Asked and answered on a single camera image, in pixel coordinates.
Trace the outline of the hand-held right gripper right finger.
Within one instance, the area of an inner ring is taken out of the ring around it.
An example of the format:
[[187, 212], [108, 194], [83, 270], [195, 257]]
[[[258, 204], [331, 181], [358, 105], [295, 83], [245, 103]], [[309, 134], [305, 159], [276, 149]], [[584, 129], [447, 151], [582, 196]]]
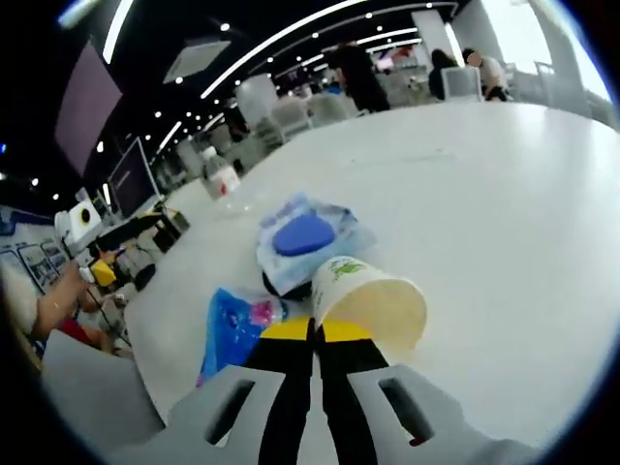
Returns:
[[484, 447], [451, 396], [386, 362], [369, 333], [325, 321], [316, 331], [323, 405], [342, 464], [474, 464]]

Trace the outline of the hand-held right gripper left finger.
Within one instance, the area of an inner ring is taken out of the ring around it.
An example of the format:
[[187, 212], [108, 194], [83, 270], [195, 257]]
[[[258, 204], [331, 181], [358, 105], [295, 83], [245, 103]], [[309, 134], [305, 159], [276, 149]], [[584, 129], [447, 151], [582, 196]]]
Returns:
[[242, 365], [170, 412], [173, 464], [295, 464], [310, 409], [314, 320], [268, 327]]

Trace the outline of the person's left hand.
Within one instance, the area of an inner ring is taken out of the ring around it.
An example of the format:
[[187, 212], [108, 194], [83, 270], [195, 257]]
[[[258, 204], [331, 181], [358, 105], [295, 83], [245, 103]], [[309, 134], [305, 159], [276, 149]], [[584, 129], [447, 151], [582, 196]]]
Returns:
[[41, 334], [48, 334], [71, 317], [78, 306], [86, 313], [99, 309], [90, 284], [82, 279], [79, 266], [69, 262], [54, 285], [38, 299]]

